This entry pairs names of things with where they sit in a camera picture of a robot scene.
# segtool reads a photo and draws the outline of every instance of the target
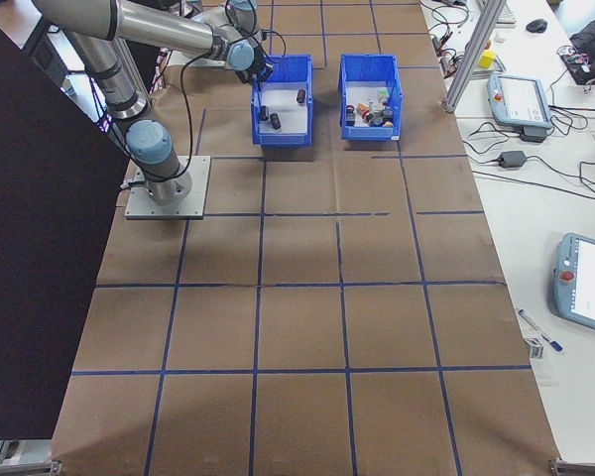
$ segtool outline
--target metal bracket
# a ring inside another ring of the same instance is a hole
[[[178,156],[178,159],[185,165],[188,157]],[[183,198],[168,203],[157,203],[144,186],[134,185],[130,188],[126,218],[129,220],[201,219],[205,212],[210,167],[209,156],[192,156],[188,168],[191,174],[191,190]],[[133,181],[143,180],[143,173],[137,171]]]
[[[550,461],[551,476],[595,476],[595,464],[572,464],[553,459]]]
[[[0,466],[0,476],[59,476],[60,472],[61,463],[59,461]]]

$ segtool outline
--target power adapter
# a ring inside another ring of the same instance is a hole
[[[523,151],[505,151],[498,157],[498,165],[503,169],[519,169],[526,161]]]

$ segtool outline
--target yellow object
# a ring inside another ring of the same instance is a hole
[[[485,50],[483,52],[483,56],[480,57],[480,61],[478,61],[478,65],[480,67],[484,67],[488,69],[494,63],[494,59],[496,58],[496,54],[491,50]]]

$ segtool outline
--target pen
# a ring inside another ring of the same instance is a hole
[[[525,320],[525,322],[530,325],[534,330],[539,332],[539,335],[544,339],[548,345],[553,347],[553,349],[557,352],[561,352],[563,347],[559,345],[559,343],[553,339],[551,339],[542,329],[540,329],[539,325],[537,325],[533,319],[531,319],[524,309],[518,309],[518,315]]]

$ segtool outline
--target black panel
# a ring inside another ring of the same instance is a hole
[[[53,434],[126,165],[0,32],[0,439]]]

